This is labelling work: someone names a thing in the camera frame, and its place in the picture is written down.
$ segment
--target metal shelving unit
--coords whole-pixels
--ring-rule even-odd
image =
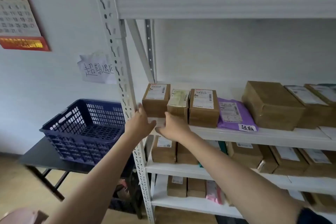
[[[149,83],[155,83],[155,44],[152,19],[219,19],[219,18],[336,18],[336,0],[97,0],[101,25],[105,31],[107,44],[115,62],[115,76],[118,82],[121,104],[125,119],[132,117],[136,107],[132,73],[129,64],[125,21],[139,54],[141,64]],[[145,19],[147,53],[135,19]],[[189,83],[173,83],[172,88],[216,89],[220,97],[233,96],[228,86]],[[292,146],[302,148],[328,149],[336,151],[336,128],[316,130],[295,129],[292,132],[260,129],[258,133],[244,133],[227,129],[193,127],[191,129],[207,140],[249,142],[267,145]],[[185,164],[153,163],[151,155],[146,163],[146,139],[133,151],[139,182],[150,223],[155,222],[154,206],[186,209],[242,218],[235,207],[217,205],[206,199],[168,197],[166,193],[167,175],[179,175],[202,179],[212,179],[203,168]],[[159,174],[155,181],[152,175],[149,186],[148,173]],[[336,179],[307,178],[263,174],[281,188],[336,194]],[[335,215],[324,214],[335,221]]]

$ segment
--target person's right hand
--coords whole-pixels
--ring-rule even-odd
[[[185,137],[192,133],[188,124],[180,117],[171,115],[169,112],[165,112],[165,114],[166,126],[156,127],[156,132],[169,140],[181,143]]]

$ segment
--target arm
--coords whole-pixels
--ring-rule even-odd
[[[139,110],[126,123],[125,133],[45,224],[100,223],[129,156],[155,125],[155,121],[148,124],[140,104]]]
[[[297,222],[303,207],[299,202],[261,175],[206,143],[191,132],[182,119],[166,112],[166,127],[156,130],[190,150],[248,223]]]

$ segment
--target floor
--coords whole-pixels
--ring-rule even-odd
[[[63,171],[52,170],[47,178],[55,184],[62,174]],[[66,197],[84,177],[84,174],[70,173],[61,184],[59,191]],[[31,207],[51,214],[59,204],[56,197],[14,158],[0,156],[0,218],[19,207]],[[160,207],[155,208],[155,213],[157,224],[217,223],[214,215],[204,213]],[[138,220],[136,215],[108,209],[102,223],[145,224],[148,221],[146,216]]]

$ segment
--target black table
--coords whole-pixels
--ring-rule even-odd
[[[49,143],[46,137],[43,137],[37,144],[19,158],[19,163],[23,164],[29,171],[31,171],[60,201],[64,200],[64,196],[58,191],[58,188],[65,180],[69,172],[87,174],[94,167],[87,164],[60,159],[58,152]],[[46,170],[41,173],[36,167],[45,167]],[[46,178],[52,169],[65,171],[55,186],[52,185]],[[141,195],[141,189],[137,184],[137,174],[133,172],[133,169],[134,165],[126,165],[120,178],[124,179],[127,184],[131,198],[130,203],[140,219],[142,218],[140,210],[141,199],[139,196],[139,190]],[[119,198],[113,198],[113,200],[122,201]],[[116,209],[116,203],[114,202],[112,204],[111,202],[110,208],[112,205],[114,205],[112,208]]]

